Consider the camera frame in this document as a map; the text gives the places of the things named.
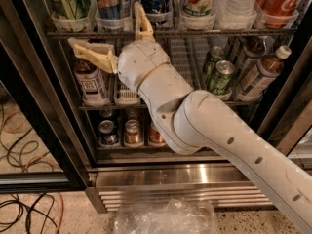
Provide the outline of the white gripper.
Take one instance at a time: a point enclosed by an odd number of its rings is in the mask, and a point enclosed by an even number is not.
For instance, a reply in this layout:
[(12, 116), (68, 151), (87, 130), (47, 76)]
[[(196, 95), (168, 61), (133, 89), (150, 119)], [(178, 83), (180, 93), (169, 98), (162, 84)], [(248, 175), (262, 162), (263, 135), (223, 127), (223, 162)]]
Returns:
[(138, 1), (134, 3), (134, 12), (136, 40), (122, 49), (119, 59), (110, 44), (90, 43), (74, 37), (69, 38), (68, 43), (75, 57), (87, 60), (107, 73), (116, 74), (118, 71), (120, 81), (137, 92), (143, 79), (156, 67), (169, 63), (170, 57), (154, 41), (153, 27)]

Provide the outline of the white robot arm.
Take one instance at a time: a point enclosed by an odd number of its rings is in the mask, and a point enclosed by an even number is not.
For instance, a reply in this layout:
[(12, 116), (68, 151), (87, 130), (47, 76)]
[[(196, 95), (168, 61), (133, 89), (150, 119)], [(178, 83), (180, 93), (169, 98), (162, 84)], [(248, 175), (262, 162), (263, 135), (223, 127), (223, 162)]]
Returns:
[(215, 95), (193, 90), (153, 37), (135, 3), (136, 40), (115, 55), (109, 44), (71, 37), (76, 57), (114, 73), (148, 107), (172, 151), (189, 155), (209, 147), (240, 170), (302, 234), (312, 234), (312, 177), (256, 134)]

